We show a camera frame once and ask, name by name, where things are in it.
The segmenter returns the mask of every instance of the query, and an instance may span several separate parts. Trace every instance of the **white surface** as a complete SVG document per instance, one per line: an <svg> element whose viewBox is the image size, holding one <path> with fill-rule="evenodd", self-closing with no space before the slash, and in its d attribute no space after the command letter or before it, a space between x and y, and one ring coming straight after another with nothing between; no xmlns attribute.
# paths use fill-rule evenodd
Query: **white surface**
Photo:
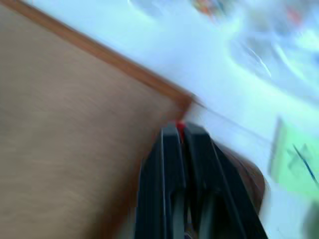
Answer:
<svg viewBox="0 0 319 239"><path fill-rule="evenodd" d="M278 117L319 129L319 109L235 65L227 42L236 26L214 27L182 0L168 4L167 14L156 18L127 0L27 2L197 95L217 114L194 111L192 120L254 161L266 175L272 190L264 215L269 237L303 238L300 228L309 202L273 184L267 168Z"/></svg>

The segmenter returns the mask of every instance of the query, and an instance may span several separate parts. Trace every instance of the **brown object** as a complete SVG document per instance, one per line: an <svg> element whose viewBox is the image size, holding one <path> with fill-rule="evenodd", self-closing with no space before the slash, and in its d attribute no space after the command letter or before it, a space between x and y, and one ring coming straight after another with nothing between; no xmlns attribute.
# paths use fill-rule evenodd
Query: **brown object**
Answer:
<svg viewBox="0 0 319 239"><path fill-rule="evenodd" d="M112 238L153 136L191 97L19 1L0 2L1 238L101 228Z"/></svg>

